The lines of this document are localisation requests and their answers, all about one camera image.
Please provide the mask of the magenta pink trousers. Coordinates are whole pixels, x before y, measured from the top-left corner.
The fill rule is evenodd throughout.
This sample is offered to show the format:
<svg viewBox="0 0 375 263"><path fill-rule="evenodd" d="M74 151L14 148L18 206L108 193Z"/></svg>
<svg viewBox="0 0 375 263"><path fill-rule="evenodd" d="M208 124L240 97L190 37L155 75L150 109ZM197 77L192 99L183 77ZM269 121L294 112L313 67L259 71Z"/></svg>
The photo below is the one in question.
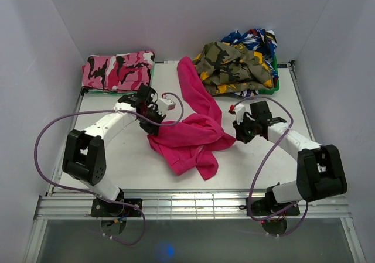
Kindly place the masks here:
<svg viewBox="0 0 375 263"><path fill-rule="evenodd" d="M160 127L157 136L148 135L148 141L175 174L196 168L203 180L208 180L219 168L213 152L230 148L236 139L223 129L222 111L189 57L179 61L177 73L182 97L194 113L176 125Z"/></svg>

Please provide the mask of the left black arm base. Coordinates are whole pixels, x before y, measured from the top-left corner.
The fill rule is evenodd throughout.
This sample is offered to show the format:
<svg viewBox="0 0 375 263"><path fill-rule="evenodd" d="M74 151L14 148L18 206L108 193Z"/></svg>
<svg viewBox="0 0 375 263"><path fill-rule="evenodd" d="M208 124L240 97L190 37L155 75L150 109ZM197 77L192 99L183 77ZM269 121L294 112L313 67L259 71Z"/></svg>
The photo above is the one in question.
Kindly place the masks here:
<svg viewBox="0 0 375 263"><path fill-rule="evenodd" d="M100 227L106 234L120 235L125 230L128 217L141 217L136 208L142 208L142 199L124 199L124 202L131 204L131 207L94 199L90 216L101 219Z"/></svg>

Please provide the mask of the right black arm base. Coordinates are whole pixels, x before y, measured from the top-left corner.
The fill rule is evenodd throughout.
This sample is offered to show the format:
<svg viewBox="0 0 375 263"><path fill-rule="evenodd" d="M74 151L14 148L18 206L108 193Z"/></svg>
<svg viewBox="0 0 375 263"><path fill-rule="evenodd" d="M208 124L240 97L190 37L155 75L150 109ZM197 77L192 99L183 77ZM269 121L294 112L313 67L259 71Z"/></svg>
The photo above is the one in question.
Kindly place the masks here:
<svg viewBox="0 0 375 263"><path fill-rule="evenodd" d="M252 212L254 217L266 217L270 216L273 213L276 213L284 208L286 208L290 203L270 203L268 204L265 198L256 200L252 202L250 208L246 208L247 215L250 215ZM294 204L292 207L284 210L282 213L277 213L275 217L271 217L267 220L261 220L261 226L263 230L268 235L281 236L287 232L287 216L299 216L300 210L297 204Z"/></svg>

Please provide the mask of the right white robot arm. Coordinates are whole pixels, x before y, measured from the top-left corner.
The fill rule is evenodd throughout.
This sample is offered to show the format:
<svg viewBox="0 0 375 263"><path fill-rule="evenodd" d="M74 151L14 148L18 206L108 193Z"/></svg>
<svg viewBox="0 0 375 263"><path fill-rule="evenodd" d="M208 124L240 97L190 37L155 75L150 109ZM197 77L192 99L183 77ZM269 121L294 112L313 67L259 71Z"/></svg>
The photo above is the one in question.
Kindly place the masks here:
<svg viewBox="0 0 375 263"><path fill-rule="evenodd" d="M298 202L307 203L347 192L342 159L334 145L321 145L292 129L293 119L272 115L265 100L246 108L237 103L229 108L235 116L236 140L247 144L259 136L283 149L296 161L296 179L276 184L266 190L262 199L247 199L247 215L261 219L279 214L297 215Z"/></svg>

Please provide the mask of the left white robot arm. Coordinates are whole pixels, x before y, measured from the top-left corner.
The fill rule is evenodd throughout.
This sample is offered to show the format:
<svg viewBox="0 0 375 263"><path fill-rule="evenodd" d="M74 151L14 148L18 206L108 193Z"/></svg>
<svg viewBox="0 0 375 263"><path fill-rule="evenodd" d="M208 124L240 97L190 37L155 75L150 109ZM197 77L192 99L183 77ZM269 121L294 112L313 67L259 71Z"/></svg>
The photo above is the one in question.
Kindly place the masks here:
<svg viewBox="0 0 375 263"><path fill-rule="evenodd" d="M62 169L86 185L92 192L106 198L104 209L112 216L121 214L122 190L106 176L105 148L127 126L139 121L150 135L157 135L159 125L175 103L164 95L159 98L150 86L142 85L137 93L120 97L113 112L103 116L82 131L72 130L67 136Z"/></svg>

